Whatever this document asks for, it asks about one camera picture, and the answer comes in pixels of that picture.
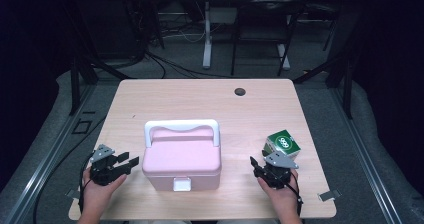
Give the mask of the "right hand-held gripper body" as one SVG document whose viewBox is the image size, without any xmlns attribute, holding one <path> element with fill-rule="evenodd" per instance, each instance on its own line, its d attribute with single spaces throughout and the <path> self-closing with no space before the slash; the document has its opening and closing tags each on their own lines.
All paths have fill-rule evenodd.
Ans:
<svg viewBox="0 0 424 224">
<path fill-rule="evenodd" d="M 280 151 L 265 156 L 264 161 L 261 177 L 271 188 L 283 188 L 290 182 L 291 170 L 299 168 L 290 157 Z"/>
</svg>

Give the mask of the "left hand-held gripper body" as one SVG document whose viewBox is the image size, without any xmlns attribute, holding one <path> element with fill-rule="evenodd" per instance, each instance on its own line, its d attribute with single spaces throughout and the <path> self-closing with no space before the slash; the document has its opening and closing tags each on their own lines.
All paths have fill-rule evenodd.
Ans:
<svg viewBox="0 0 424 224">
<path fill-rule="evenodd" d="M 90 157 L 91 180 L 98 185 L 108 185 L 114 179 L 114 164 L 117 162 L 115 151 L 110 147 L 100 144 Z"/>
</svg>

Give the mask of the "green carton box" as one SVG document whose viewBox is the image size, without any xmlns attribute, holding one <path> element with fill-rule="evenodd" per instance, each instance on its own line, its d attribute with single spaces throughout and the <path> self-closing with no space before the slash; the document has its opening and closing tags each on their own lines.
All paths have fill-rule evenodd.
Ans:
<svg viewBox="0 0 424 224">
<path fill-rule="evenodd" d="M 282 130 L 271 134 L 266 138 L 264 150 L 267 154 L 280 151 L 294 160 L 299 154 L 301 148 L 287 130 Z"/>
</svg>

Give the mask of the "pink lidded storage box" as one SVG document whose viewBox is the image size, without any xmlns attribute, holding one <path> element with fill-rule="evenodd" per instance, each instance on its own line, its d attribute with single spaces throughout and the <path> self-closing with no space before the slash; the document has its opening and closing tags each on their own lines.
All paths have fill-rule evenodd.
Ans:
<svg viewBox="0 0 424 224">
<path fill-rule="evenodd" d="M 220 128 L 213 119 L 148 121 L 142 170 L 157 191 L 205 191 L 220 185 Z"/>
</svg>

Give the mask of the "person's left hand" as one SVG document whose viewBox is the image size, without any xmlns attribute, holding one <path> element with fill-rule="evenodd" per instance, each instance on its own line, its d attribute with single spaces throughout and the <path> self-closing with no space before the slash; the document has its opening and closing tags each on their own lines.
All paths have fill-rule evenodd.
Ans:
<svg viewBox="0 0 424 224">
<path fill-rule="evenodd" d="M 83 172 L 83 212 L 82 215 L 100 218 L 109 204 L 113 193 L 124 183 L 127 175 L 119 176 L 106 186 L 98 185 L 91 180 L 90 168 Z"/>
</svg>

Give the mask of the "person's right hand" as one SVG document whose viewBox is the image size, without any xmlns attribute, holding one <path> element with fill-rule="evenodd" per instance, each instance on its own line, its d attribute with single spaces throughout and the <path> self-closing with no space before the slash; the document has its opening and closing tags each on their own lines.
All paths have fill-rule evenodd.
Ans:
<svg viewBox="0 0 424 224">
<path fill-rule="evenodd" d="M 281 217 L 299 216 L 297 213 L 297 195 L 298 185 L 296 181 L 298 179 L 298 173 L 295 170 L 291 171 L 291 180 L 289 185 L 292 189 L 286 187 L 282 189 L 273 189 L 262 179 L 257 178 L 257 181 L 262 190 L 270 198 L 272 206 L 280 220 Z"/>
</svg>

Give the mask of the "black metal stand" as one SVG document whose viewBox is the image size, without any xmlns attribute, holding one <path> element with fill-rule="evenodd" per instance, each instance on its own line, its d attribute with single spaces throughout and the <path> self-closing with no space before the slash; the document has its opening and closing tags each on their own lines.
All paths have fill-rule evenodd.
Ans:
<svg viewBox="0 0 424 224">
<path fill-rule="evenodd" d="M 72 106 L 70 114 L 74 115 L 81 105 L 80 78 L 88 85 L 96 85 L 99 78 L 94 68 L 100 68 L 119 80 L 129 79 L 129 76 L 119 72 L 105 62 L 94 57 L 74 58 L 70 66 Z"/>
<path fill-rule="evenodd" d="M 343 83 L 342 109 L 346 116 L 351 119 L 351 96 L 352 96 L 352 74 L 353 63 L 350 61 L 349 53 L 341 51 L 318 67 L 308 71 L 306 74 L 293 80 L 294 84 L 301 84 L 319 73 L 330 69 L 330 74 L 325 83 L 328 88 L 337 88 L 341 81 Z"/>
</svg>

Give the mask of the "black chair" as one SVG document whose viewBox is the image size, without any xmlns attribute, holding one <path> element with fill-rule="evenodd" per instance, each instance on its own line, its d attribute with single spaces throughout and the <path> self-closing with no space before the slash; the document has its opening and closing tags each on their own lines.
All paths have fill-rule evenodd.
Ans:
<svg viewBox="0 0 424 224">
<path fill-rule="evenodd" d="M 237 47 L 242 43 L 272 43 L 278 51 L 277 75 L 285 62 L 297 20 L 305 4 L 296 0 L 252 0 L 237 7 L 232 33 L 231 74 L 235 72 Z"/>
</svg>

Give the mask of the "aluminium floor rail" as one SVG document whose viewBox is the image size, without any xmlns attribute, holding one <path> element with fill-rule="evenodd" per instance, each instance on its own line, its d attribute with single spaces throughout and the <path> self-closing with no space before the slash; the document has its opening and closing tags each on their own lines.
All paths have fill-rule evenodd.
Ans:
<svg viewBox="0 0 424 224">
<path fill-rule="evenodd" d="M 65 140 L 71 134 L 71 128 L 77 123 L 82 108 L 90 100 L 96 87 L 83 88 L 81 104 L 73 115 L 69 114 L 71 91 L 59 90 L 52 111 L 35 137 L 29 150 L 6 187 L 0 192 L 0 224 L 19 224 L 30 211 L 41 187 L 47 182 L 47 176 L 58 164 L 59 155 L 65 147 Z"/>
<path fill-rule="evenodd" d="M 387 224 L 403 224 L 393 201 L 386 189 L 385 184 L 383 183 L 375 165 L 368 153 L 368 150 L 365 146 L 365 143 L 357 129 L 354 120 L 350 119 L 345 113 L 343 108 L 343 98 L 340 94 L 340 91 L 337 89 L 330 90 L 331 96 L 334 102 L 338 105 L 337 109 L 341 118 L 349 130 L 350 136 L 353 140 L 353 148 L 355 150 L 356 156 L 359 160 L 362 170 L 365 173 L 367 181 L 370 185 L 370 188 L 373 192 L 373 195 L 380 207 L 380 210 L 386 220 Z"/>
</svg>

